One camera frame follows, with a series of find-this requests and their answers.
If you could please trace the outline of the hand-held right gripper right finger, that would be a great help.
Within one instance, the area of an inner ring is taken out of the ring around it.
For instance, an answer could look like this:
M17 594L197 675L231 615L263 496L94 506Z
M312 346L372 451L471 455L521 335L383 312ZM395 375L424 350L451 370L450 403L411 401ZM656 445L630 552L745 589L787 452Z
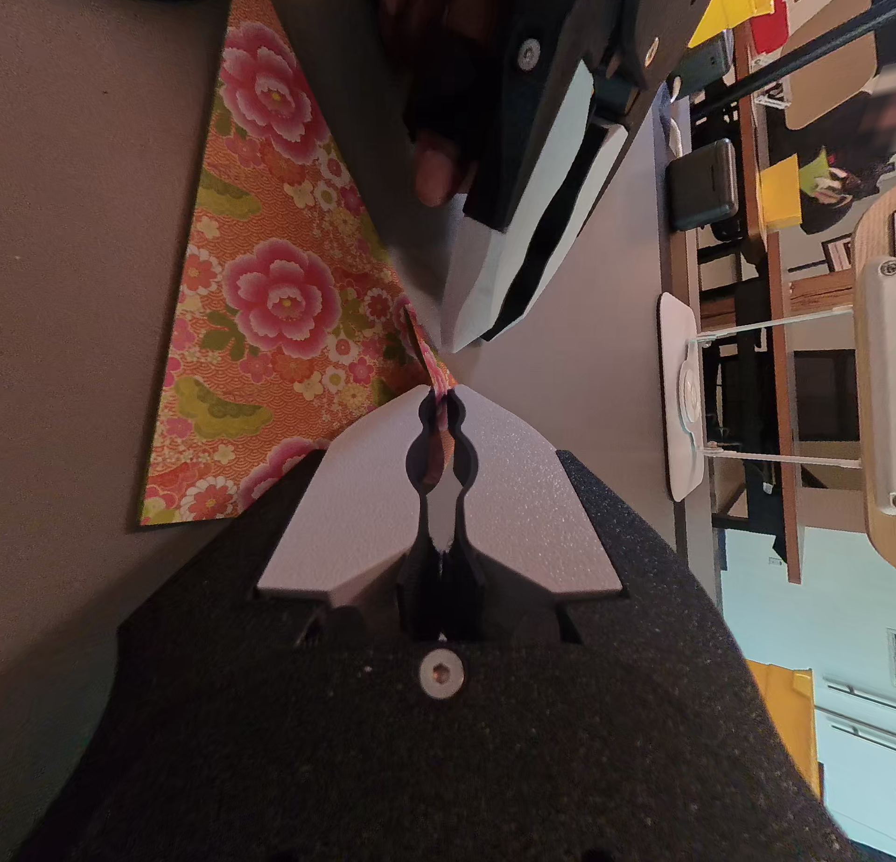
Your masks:
M450 640L581 640L569 605L623 586L557 449L467 386L447 400L461 485L446 554Z

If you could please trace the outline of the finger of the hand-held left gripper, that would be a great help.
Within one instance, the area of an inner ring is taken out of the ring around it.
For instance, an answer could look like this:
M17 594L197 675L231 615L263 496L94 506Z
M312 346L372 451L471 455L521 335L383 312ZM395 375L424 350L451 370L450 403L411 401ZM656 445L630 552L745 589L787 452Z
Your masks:
M481 336L483 341L493 340L530 312L566 259L625 144L623 125L589 123L569 172L539 219L496 322Z
M593 85L579 62L508 226L498 230L467 215L461 219L442 297L444 352L458 353L496 322L535 229L580 149Z

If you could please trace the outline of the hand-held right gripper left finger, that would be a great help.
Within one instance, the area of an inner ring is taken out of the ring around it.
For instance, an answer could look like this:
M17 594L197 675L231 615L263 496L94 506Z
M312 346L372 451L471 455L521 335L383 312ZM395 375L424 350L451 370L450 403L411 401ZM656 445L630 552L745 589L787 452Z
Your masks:
M267 597L352 608L374 632L438 635L427 489L434 390L418 386L329 446L263 571Z

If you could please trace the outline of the floral origami paper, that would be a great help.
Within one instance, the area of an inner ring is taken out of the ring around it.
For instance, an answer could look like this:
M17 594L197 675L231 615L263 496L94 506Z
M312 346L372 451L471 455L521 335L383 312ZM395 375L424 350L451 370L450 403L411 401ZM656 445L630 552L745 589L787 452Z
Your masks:
M271 0L231 0L141 527L237 516L416 386L419 324Z

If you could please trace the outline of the person's left hand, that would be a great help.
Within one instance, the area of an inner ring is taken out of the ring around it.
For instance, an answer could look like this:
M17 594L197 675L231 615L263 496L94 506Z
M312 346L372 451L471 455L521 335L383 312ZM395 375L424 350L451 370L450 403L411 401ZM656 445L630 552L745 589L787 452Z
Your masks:
M426 206L464 193L494 94L496 43L511 0L377 0L381 40L411 76L414 185Z

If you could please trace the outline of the black box device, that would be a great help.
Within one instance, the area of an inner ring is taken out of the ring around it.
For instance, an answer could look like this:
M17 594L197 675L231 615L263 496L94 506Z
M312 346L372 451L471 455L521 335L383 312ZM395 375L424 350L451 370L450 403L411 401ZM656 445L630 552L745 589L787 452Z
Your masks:
M669 162L666 202L669 227L677 232L737 215L740 194L731 140L715 140Z

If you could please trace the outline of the dark flat device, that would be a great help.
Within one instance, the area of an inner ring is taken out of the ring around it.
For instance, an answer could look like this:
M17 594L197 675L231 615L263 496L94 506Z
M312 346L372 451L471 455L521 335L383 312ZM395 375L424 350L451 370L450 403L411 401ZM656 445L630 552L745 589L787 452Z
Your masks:
M670 100L684 100L723 79L733 66L734 35L728 28L689 48L668 79Z

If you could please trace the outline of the red object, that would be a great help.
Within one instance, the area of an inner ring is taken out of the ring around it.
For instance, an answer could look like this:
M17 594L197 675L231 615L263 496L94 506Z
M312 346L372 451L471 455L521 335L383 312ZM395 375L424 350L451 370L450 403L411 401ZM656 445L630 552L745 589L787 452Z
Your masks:
M752 17L749 21L756 54L780 50L790 36L786 0L772 0L772 3L774 9L770 14Z

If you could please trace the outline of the black pole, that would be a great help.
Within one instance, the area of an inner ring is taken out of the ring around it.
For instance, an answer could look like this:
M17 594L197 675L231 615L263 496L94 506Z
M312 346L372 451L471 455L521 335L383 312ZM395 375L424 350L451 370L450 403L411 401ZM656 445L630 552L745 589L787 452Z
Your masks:
M884 0L872 5L864 13L848 19L796 50L770 62L750 75L729 85L724 93L715 97L707 96L691 110L692 119L699 121L712 113L725 109L731 104L750 98L801 68L817 62L830 53L882 28L895 19L895 0Z

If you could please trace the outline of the brown wooden beam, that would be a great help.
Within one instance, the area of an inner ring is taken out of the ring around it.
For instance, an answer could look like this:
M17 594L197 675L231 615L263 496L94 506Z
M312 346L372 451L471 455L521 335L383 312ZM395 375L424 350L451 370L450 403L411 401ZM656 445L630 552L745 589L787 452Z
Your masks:
M766 122L763 107L750 95L738 100L743 174L745 183L745 219L752 250L764 254L766 284L769 289L772 319L790 315L790 302L783 284L778 232L766 225L760 173L769 165ZM785 327L769 328L775 386L778 448L781 454L796 453L797 408L793 389L794 361ZM798 465L779 465L782 493L784 562L788 581L802 582L804 527L798 520L801 471Z

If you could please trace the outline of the round wooden board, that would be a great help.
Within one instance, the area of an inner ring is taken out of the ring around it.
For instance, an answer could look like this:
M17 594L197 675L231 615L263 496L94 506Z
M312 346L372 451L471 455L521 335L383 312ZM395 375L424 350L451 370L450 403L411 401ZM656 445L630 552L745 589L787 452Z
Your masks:
M875 502L877 455L872 421L872 368L868 356L868 303L863 273L873 260L894 256L894 209L895 191L892 189L880 196L860 217L852 235L853 324L865 525L869 542L890 566L895 565L894 515L882 512Z

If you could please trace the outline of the white mounted device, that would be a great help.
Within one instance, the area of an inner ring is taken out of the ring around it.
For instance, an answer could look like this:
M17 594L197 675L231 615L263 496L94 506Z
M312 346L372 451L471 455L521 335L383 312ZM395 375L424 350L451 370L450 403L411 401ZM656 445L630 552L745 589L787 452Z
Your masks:
M873 508L895 515L895 259L870 258L861 270L857 301L857 370L861 378L863 451Z

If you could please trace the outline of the white drawer cabinet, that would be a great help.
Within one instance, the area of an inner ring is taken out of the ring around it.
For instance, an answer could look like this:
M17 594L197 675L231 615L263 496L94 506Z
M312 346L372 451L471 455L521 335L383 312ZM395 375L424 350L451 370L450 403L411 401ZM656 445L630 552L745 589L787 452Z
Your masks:
M856 799L893 796L894 689L823 673L816 680L814 711L826 770L837 775L846 793Z

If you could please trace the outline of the white rounded base plate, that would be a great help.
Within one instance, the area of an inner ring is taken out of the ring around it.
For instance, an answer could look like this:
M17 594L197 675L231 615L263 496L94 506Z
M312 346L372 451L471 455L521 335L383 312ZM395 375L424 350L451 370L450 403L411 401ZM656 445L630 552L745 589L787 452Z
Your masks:
M658 350L668 490L678 503L703 481L706 436L696 320L692 309L668 292L658 298Z

